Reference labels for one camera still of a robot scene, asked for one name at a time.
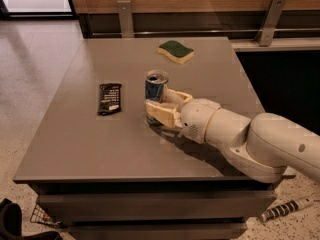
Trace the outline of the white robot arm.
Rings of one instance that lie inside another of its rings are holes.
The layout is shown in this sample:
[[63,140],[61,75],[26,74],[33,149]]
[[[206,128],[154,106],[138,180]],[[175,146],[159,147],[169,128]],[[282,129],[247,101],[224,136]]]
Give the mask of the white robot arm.
[[198,143],[217,148],[248,177],[278,181],[291,167],[320,183],[320,136],[272,113],[250,119],[208,99],[166,88],[160,101],[147,99],[146,113]]

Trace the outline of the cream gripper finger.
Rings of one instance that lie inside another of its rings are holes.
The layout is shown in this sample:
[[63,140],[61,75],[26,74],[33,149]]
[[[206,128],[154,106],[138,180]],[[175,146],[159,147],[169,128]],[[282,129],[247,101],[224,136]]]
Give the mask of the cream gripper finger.
[[159,103],[147,100],[146,104],[147,116],[153,120],[157,120],[168,128],[181,126],[181,115],[178,111],[178,105],[174,103]]
[[163,102],[173,104],[177,109],[181,109],[193,98],[192,95],[172,89],[166,89],[163,93]]

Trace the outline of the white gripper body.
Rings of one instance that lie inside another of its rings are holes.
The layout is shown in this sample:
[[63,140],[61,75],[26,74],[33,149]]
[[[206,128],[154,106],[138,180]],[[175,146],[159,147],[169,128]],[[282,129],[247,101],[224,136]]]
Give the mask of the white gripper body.
[[219,103],[208,99],[190,100],[180,113],[182,134],[198,144],[203,144],[210,119],[220,108]]

